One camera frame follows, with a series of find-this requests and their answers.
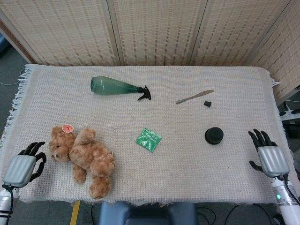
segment robot finger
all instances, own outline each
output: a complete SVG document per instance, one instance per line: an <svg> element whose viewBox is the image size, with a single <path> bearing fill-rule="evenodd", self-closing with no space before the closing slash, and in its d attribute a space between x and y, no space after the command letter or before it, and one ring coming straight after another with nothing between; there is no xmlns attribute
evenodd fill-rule
<svg viewBox="0 0 300 225"><path fill-rule="evenodd" d="M27 149L25 149L25 151L23 152L23 155L29 155L31 149L37 144L37 142L31 143L30 145L28 145Z"/></svg>
<svg viewBox="0 0 300 225"><path fill-rule="evenodd" d="M256 148L256 150L261 146L259 141L257 140L257 137L255 136L255 134L253 134L251 131L248 131L248 134L251 136L253 144Z"/></svg>
<svg viewBox="0 0 300 225"><path fill-rule="evenodd" d="M20 151L20 153L18 155L23 155L25 152L25 150Z"/></svg>
<svg viewBox="0 0 300 225"><path fill-rule="evenodd" d="M46 155L43 152L38 153L35 157L36 157L36 162L39 161L40 159L42 159L44 163L47 162Z"/></svg>
<svg viewBox="0 0 300 225"><path fill-rule="evenodd" d="M256 165L256 164L255 164L255 162L253 162L253 161L249 161L249 163L250 163L251 167L252 167L253 169L255 169L256 171L263 172L263 169L262 169L262 167L261 167L261 166L259 166L259 165Z"/></svg>
<svg viewBox="0 0 300 225"><path fill-rule="evenodd" d="M44 170L44 166L45 166L44 162L41 162L39 164L37 171L31 175L29 182L32 182L34 179L38 178L42 174Z"/></svg>
<svg viewBox="0 0 300 225"><path fill-rule="evenodd" d="M257 136L258 141L259 141L259 143L261 144L261 146L266 146L266 142L264 141L261 132L259 132L259 131L256 130L256 129L253 129L253 130L254 130L254 132L256 133L256 136Z"/></svg>
<svg viewBox="0 0 300 225"><path fill-rule="evenodd" d="M29 155L30 156L35 156L35 154L37 153L39 147L41 147L44 144L45 144L45 142L39 142L39 143L37 143L35 146L33 146L33 148L32 148L32 150L31 150L31 152L30 152Z"/></svg>
<svg viewBox="0 0 300 225"><path fill-rule="evenodd" d="M272 142L271 142L271 139L269 138L269 135L266 132L264 132L263 130L261 131L261 133L266 141L266 144L268 146L272 146Z"/></svg>

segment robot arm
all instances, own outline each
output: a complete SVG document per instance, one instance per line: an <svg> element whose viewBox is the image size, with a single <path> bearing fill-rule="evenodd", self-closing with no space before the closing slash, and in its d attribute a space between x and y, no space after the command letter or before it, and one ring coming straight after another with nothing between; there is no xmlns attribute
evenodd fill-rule
<svg viewBox="0 0 300 225"><path fill-rule="evenodd" d="M272 142L267 133L249 131L262 166L249 161L252 168L272 178L272 189L286 225L300 225L300 202L288 180L290 168L282 148Z"/></svg>
<svg viewBox="0 0 300 225"><path fill-rule="evenodd" d="M31 143L27 149L22 150L11 160L3 178L4 190L0 192L0 225L8 225L14 206L20 197L19 188L26 186L43 172L46 155L43 152L37 155L36 153L44 144L45 142ZM40 159L42 162L37 171L32 174L36 162Z"/></svg>

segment teddy bear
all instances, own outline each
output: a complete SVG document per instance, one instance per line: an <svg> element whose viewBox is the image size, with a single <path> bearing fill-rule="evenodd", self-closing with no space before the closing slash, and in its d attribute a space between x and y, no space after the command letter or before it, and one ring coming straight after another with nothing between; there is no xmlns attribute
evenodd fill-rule
<svg viewBox="0 0 300 225"><path fill-rule="evenodd" d="M92 175L89 194L93 199L105 197L110 190L109 176L115 168L113 154L99 141L94 140L96 131L86 128L78 136L65 133L61 127L52 129L49 149L58 162L72 162L73 179L84 183L86 172Z"/></svg>

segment teddy bear foot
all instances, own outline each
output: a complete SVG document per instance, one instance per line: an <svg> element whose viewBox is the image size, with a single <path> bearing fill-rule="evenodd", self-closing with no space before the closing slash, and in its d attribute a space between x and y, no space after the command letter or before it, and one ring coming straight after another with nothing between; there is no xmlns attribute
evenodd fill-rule
<svg viewBox="0 0 300 225"><path fill-rule="evenodd" d="M90 186L89 194L93 199L99 199L107 196L110 189L110 181L108 177L94 177Z"/></svg>

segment spray nozzle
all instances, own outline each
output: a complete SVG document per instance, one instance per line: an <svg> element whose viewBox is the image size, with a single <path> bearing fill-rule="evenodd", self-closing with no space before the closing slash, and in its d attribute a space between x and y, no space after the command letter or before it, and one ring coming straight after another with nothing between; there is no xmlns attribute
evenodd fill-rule
<svg viewBox="0 0 300 225"><path fill-rule="evenodd" d="M143 98L147 98L147 99L151 100L151 94L150 94L150 91L147 88L147 86L145 86L145 88L139 87L138 90L137 90L137 92L144 93L144 95L141 96L138 100L141 100Z"/></svg>

